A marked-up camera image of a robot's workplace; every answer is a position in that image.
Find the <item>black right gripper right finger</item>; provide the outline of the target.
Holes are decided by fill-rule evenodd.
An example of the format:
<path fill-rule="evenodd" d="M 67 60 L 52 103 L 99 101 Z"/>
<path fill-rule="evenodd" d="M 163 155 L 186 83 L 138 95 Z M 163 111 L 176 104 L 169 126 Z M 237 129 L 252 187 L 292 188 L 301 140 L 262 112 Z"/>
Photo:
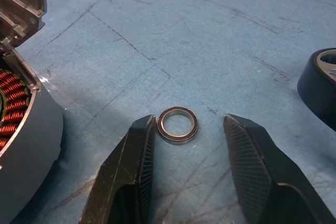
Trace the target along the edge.
<path fill-rule="evenodd" d="M 261 125 L 224 116 L 232 177 L 248 223 L 330 223 L 330 210 Z"/>

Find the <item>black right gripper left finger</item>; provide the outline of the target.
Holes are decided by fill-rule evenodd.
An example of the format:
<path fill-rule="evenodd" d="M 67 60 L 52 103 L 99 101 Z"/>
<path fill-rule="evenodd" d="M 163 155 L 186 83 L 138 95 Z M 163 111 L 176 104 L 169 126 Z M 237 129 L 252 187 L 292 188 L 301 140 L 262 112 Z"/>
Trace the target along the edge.
<path fill-rule="evenodd" d="M 155 129 L 154 115 L 132 123 L 100 166 L 79 223 L 148 223 Z"/>

